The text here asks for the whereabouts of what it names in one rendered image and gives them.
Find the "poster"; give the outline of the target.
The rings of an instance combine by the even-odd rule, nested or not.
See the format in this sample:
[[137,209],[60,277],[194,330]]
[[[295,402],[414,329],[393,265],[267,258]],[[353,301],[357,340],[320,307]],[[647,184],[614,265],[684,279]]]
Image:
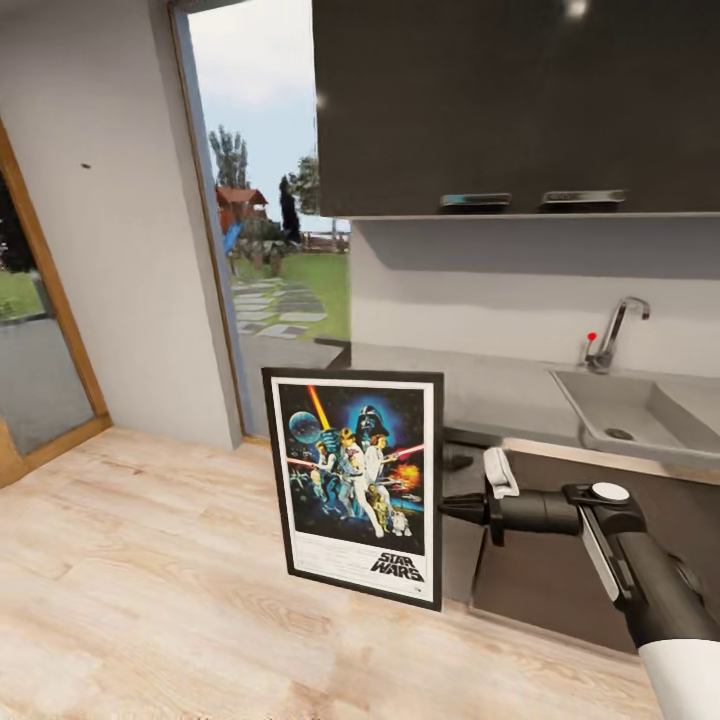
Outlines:
[[442,613],[444,373],[261,372],[288,574]]

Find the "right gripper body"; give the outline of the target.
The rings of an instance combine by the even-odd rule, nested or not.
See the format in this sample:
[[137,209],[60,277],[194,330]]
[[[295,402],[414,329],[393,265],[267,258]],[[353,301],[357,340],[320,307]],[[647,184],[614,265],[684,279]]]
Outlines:
[[485,476],[485,494],[488,494],[492,544],[504,546],[504,530],[541,532],[548,530],[546,500],[540,490],[520,488],[519,496],[503,495],[495,499],[492,485]]

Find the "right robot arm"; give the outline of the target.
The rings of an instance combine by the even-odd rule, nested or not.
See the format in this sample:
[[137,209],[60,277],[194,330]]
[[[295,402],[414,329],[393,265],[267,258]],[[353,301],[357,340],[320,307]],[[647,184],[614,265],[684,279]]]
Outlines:
[[647,534],[643,510],[618,484],[518,488],[503,449],[483,453],[485,494],[443,497],[437,510],[504,530],[582,536],[600,580],[625,612],[664,720],[720,720],[720,623],[690,567]]

